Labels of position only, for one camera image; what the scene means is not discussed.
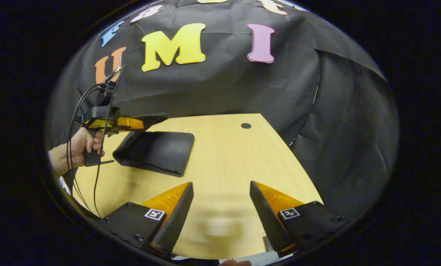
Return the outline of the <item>white printed sign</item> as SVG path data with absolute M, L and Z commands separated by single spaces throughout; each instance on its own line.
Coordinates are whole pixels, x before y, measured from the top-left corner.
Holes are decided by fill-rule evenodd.
M 62 189 L 64 189 L 65 192 L 67 192 L 67 194 L 71 196 L 72 195 L 71 189 L 65 182 L 65 179 L 62 176 L 60 176 L 58 180 Z

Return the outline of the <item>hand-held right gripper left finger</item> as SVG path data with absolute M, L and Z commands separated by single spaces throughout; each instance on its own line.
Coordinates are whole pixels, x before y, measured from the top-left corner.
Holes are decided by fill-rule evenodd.
M 98 223 L 138 250 L 172 257 L 193 198 L 193 184 L 187 182 L 142 204 L 126 202 Z

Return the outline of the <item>dark grey jeans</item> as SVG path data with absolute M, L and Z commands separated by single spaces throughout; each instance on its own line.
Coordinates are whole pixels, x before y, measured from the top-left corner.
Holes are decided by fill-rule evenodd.
M 195 135 L 183 132 L 150 132 L 148 129 L 168 120 L 165 113 L 134 116 L 142 129 L 128 133 L 113 151 L 114 160 L 122 166 L 182 177 L 195 141 Z

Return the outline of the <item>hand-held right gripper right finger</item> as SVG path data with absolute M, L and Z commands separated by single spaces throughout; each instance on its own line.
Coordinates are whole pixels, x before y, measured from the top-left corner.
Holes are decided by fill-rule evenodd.
M 345 218 L 319 201 L 303 203 L 256 181 L 250 198 L 278 256 L 313 251 L 345 226 Z

